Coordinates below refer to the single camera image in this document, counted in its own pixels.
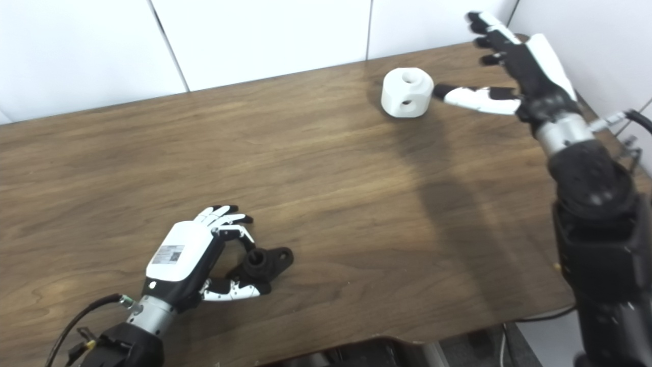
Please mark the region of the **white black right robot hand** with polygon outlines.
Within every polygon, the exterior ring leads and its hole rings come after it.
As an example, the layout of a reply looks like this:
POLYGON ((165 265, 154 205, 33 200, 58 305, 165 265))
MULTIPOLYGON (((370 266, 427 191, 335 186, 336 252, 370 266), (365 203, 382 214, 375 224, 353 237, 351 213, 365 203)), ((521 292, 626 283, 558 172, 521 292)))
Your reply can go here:
POLYGON ((469 12, 467 19, 477 34, 475 46, 492 51, 480 58, 480 64, 503 67, 517 88, 438 83, 434 98, 480 113, 515 115, 526 123, 581 114, 577 94, 545 35, 535 34, 522 41, 489 12, 469 12))

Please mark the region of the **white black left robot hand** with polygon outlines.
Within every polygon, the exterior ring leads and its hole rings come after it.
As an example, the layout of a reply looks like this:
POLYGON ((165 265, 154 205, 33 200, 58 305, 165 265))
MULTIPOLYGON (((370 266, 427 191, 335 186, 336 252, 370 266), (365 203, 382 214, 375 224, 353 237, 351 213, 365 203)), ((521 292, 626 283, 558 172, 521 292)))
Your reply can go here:
POLYGON ((183 313, 203 301, 230 302, 270 294, 268 283, 246 282, 241 276, 212 278, 226 247, 238 240, 246 251, 256 248, 245 224, 253 223, 237 206, 209 206, 194 219, 175 223, 145 270, 142 297, 170 304, 183 313))

